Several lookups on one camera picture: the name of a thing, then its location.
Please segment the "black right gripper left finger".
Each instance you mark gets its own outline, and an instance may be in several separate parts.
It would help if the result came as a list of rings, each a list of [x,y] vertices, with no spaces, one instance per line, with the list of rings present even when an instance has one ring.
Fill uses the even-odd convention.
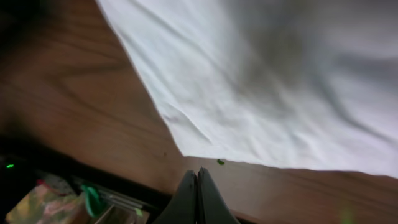
[[[195,224],[197,177],[194,171],[185,173],[178,189],[153,224]]]

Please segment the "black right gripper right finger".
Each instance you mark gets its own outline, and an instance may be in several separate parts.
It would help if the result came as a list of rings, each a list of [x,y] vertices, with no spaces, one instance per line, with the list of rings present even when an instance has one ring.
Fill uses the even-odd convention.
[[[197,207],[200,224],[240,224],[230,212],[209,171],[201,168],[197,175]]]

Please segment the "white t-shirt with black stripes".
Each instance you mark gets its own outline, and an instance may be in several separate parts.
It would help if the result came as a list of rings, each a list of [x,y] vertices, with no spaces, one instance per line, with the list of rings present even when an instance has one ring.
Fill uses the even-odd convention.
[[[98,5],[184,156],[397,177],[396,1]]]

